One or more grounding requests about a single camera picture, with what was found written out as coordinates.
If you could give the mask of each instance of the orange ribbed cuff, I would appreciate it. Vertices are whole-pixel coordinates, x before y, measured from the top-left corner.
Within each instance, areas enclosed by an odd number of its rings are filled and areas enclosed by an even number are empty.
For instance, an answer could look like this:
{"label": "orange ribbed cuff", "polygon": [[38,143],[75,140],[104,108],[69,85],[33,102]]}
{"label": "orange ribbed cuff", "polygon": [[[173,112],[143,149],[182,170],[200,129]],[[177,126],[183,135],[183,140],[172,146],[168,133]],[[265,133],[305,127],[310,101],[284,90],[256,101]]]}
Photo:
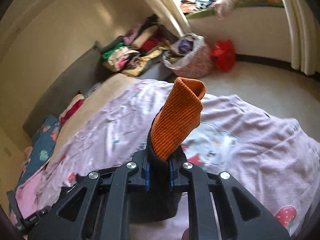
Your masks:
{"label": "orange ribbed cuff", "polygon": [[178,77],[151,128],[151,143],[156,155],[167,160],[189,133],[199,126],[205,94],[204,84]]}

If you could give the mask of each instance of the beige floor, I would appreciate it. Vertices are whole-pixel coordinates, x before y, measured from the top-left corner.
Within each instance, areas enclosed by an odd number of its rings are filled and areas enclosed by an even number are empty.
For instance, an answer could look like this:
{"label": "beige floor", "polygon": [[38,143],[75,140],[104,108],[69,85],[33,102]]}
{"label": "beige floor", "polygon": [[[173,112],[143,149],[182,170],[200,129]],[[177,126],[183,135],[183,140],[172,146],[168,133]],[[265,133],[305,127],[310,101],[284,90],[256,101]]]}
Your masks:
{"label": "beige floor", "polygon": [[214,71],[201,78],[207,93],[237,94],[242,100],[280,118],[295,118],[320,142],[320,82],[259,64],[237,62],[229,73]]}

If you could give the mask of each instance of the silver screw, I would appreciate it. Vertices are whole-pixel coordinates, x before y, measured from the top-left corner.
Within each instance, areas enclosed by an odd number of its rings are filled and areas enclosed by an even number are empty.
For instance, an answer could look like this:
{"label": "silver screw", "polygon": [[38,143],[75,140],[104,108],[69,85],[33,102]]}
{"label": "silver screw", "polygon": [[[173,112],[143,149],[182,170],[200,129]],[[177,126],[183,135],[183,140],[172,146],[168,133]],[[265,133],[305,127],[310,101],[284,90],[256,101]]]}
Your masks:
{"label": "silver screw", "polygon": [[134,163],[134,162],[127,163],[127,168],[128,169],[134,169],[135,167],[137,167],[136,163]]}
{"label": "silver screw", "polygon": [[99,176],[99,174],[96,171],[93,171],[89,174],[90,179],[96,179]]}
{"label": "silver screw", "polygon": [[182,166],[185,168],[185,169],[191,169],[193,167],[192,163],[183,163]]}
{"label": "silver screw", "polygon": [[220,177],[221,177],[222,179],[229,179],[229,178],[230,178],[230,174],[224,171],[224,172],[222,172],[222,173],[220,174]]}

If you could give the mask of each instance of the baseboard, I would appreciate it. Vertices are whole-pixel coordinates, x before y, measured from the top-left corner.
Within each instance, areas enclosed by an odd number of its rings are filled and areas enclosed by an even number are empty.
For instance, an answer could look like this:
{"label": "baseboard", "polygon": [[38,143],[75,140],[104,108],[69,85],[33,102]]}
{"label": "baseboard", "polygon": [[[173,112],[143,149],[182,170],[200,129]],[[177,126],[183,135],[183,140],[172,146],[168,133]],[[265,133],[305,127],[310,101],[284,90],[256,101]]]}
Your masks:
{"label": "baseboard", "polygon": [[245,61],[250,63],[268,65],[271,67],[278,67],[282,68],[291,72],[295,72],[297,74],[303,75],[307,78],[312,78],[316,81],[320,82],[320,73],[316,72],[316,74],[312,76],[307,76],[305,73],[301,72],[300,70],[295,70],[291,67],[291,63],[283,60],[268,58],[268,57],[258,57],[258,56],[251,56],[251,55],[243,55],[243,54],[236,54],[237,61]]}

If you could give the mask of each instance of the triangular cutout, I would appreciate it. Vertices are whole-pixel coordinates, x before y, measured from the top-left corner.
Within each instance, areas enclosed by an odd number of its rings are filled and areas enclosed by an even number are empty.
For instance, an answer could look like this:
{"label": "triangular cutout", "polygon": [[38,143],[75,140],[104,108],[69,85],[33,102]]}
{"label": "triangular cutout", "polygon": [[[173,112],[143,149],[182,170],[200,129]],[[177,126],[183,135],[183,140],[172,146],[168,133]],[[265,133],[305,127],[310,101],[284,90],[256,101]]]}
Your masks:
{"label": "triangular cutout", "polygon": [[82,202],[84,200],[87,188],[82,188],[69,202],[60,210],[59,216],[71,222],[76,221],[80,211]]}
{"label": "triangular cutout", "polygon": [[260,209],[254,205],[249,198],[237,187],[232,188],[233,195],[239,207],[241,217],[244,221],[259,217],[261,214]]}

